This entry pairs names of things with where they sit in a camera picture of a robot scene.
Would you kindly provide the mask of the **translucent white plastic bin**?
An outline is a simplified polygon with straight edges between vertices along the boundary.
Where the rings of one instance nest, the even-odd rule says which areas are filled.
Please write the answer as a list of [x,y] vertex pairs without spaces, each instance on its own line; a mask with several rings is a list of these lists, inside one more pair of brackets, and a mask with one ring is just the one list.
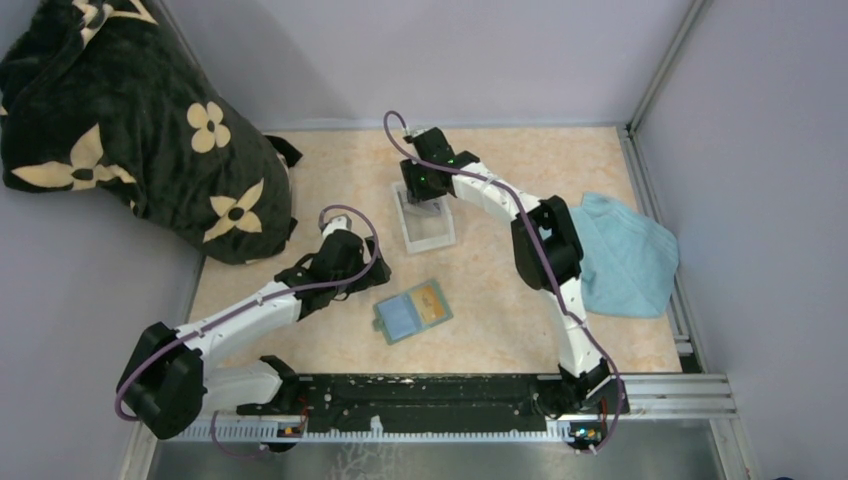
[[439,197],[443,214],[439,217],[421,215],[410,200],[410,192],[403,182],[391,184],[393,200],[398,213],[404,244],[409,254],[419,254],[449,247],[456,243],[453,215],[447,199]]

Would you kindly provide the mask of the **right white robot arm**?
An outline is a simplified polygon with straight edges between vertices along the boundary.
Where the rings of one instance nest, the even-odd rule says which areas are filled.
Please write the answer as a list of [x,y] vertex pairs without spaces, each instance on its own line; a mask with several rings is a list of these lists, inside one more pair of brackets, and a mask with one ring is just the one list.
[[515,188],[476,155],[455,152],[439,128],[407,130],[403,139],[415,150],[401,163],[413,202],[451,195],[509,226],[518,275],[552,308],[561,375],[552,410],[620,409],[623,382],[589,329],[580,279],[584,250],[565,201]]

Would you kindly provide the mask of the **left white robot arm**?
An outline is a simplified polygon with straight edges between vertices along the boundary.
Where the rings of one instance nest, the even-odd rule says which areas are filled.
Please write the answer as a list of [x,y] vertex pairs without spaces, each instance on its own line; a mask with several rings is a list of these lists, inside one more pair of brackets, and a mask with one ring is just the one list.
[[299,377],[275,355],[243,367],[223,361],[262,336],[326,308],[341,295],[388,282],[377,236],[326,227],[320,249],[279,272],[256,293],[205,319],[169,328],[157,322],[139,338],[116,389],[115,410],[170,439],[198,417],[292,411]]

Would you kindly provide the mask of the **yellow credit card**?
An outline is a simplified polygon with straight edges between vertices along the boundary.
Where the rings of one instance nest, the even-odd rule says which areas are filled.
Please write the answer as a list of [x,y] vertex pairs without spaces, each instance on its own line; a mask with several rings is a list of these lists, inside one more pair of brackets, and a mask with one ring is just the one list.
[[423,325],[434,324],[446,316],[446,309],[434,285],[427,284],[417,288],[411,297]]

